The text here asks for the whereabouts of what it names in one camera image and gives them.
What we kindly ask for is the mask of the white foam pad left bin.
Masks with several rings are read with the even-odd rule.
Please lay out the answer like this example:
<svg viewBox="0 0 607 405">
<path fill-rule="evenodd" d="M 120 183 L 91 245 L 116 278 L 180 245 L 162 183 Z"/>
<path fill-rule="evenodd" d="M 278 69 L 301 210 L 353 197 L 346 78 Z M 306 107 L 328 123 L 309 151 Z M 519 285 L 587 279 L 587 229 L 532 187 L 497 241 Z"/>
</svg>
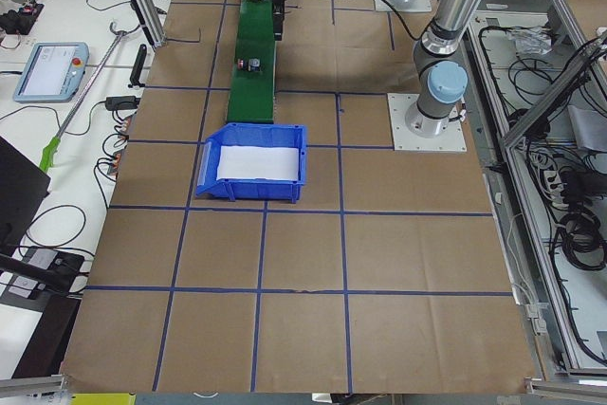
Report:
<svg viewBox="0 0 607 405">
<path fill-rule="evenodd" d="M 299 150 L 287 147 L 222 146 L 217 177 L 297 180 Z"/>
</svg>

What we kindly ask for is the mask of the blue teach pendant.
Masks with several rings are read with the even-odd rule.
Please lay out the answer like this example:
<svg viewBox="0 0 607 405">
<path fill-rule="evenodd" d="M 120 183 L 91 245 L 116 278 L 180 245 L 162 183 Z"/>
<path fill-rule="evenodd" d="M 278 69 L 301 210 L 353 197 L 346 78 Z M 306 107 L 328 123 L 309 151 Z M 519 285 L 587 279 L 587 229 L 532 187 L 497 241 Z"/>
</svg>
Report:
<svg viewBox="0 0 607 405">
<path fill-rule="evenodd" d="M 39 43 L 13 93 L 18 102 L 65 102 L 78 91 L 89 57 L 84 42 Z"/>
</svg>

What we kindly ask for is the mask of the left blue plastic bin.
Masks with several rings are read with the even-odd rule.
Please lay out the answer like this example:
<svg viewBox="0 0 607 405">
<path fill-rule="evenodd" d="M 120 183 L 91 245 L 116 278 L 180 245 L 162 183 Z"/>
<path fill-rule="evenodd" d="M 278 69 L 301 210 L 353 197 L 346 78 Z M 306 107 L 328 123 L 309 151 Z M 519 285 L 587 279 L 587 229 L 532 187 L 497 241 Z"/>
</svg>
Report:
<svg viewBox="0 0 607 405">
<path fill-rule="evenodd" d="M 233 122 L 204 145 L 197 197 L 297 202 L 306 182 L 307 128 Z"/>
</svg>

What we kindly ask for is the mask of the black power adapter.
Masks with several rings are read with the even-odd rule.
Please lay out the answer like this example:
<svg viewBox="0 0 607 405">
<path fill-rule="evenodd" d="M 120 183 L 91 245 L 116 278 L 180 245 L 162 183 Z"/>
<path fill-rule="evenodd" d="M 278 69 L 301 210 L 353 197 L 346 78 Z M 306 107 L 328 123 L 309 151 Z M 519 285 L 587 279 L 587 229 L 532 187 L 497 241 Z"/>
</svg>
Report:
<svg viewBox="0 0 607 405">
<path fill-rule="evenodd" d="M 104 101 L 107 111 L 134 110 L 138 108 L 140 98 L 136 96 L 111 96 Z"/>
</svg>

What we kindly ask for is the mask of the green conveyor belt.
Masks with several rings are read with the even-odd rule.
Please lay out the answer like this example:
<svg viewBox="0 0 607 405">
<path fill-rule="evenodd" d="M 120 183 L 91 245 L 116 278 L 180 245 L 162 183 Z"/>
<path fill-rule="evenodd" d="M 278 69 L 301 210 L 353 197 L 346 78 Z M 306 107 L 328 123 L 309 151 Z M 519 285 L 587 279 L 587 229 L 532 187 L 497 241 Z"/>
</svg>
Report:
<svg viewBox="0 0 607 405">
<path fill-rule="evenodd" d="M 272 3 L 244 0 L 240 8 L 227 122 L 273 122 L 275 55 Z"/>
</svg>

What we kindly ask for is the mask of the red push button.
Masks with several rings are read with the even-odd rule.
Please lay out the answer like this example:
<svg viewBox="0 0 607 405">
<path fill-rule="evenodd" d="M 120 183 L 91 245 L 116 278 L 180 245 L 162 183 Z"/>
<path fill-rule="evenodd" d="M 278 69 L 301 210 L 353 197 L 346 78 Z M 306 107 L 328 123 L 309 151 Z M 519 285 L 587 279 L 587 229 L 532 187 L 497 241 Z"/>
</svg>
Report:
<svg viewBox="0 0 607 405">
<path fill-rule="evenodd" d="M 262 71 L 262 62 L 258 58 L 238 59 L 236 68 L 240 72 L 260 73 Z"/>
</svg>

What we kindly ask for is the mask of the grabber stick tool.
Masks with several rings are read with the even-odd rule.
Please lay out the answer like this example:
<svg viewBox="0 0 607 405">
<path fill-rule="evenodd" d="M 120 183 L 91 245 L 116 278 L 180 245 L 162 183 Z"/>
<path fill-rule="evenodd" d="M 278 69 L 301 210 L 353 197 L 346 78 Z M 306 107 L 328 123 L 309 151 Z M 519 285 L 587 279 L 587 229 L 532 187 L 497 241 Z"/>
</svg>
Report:
<svg viewBox="0 0 607 405">
<path fill-rule="evenodd" d="M 75 101 L 75 104 L 73 105 L 73 107 L 68 112 L 68 114 L 65 117 L 65 119 L 60 124 L 57 133 L 51 138 L 51 140 L 48 143 L 48 145 L 43 149 L 41 161 L 39 163 L 39 168 L 44 173 L 47 173 L 48 170 L 53 166 L 53 158 L 54 158 L 54 155 L 56 154 L 56 152 L 58 150 L 59 144 L 61 142 L 61 138 L 64 135 L 64 133 L 66 132 L 66 130 L 67 130 L 70 122 L 73 120 L 73 118 L 75 117 L 76 113 L 78 112 L 78 110 L 82 106 L 83 101 L 84 101 L 86 95 L 90 91 L 91 87 L 94 85 L 94 83 L 97 80 L 97 78 L 100 76 L 102 70 L 106 67 L 106 64 L 107 64 L 108 60 L 110 59 L 110 57 L 113 54 L 114 50 L 119 45 L 120 41 L 126 35 L 129 34 L 129 31 L 127 31 L 127 30 L 116 29 L 116 22 L 115 21 L 112 21 L 110 23 L 109 30 L 115 36 L 114 41 L 112 42 L 112 44 L 110 45 L 110 47 L 108 47 L 108 49 L 106 50 L 105 54 L 101 58 L 101 62 L 96 67 L 95 71 L 92 73 L 90 79 L 86 82 L 84 88 L 82 89 L 82 91 L 78 95 L 78 97 L 77 97 L 77 99 Z"/>
</svg>

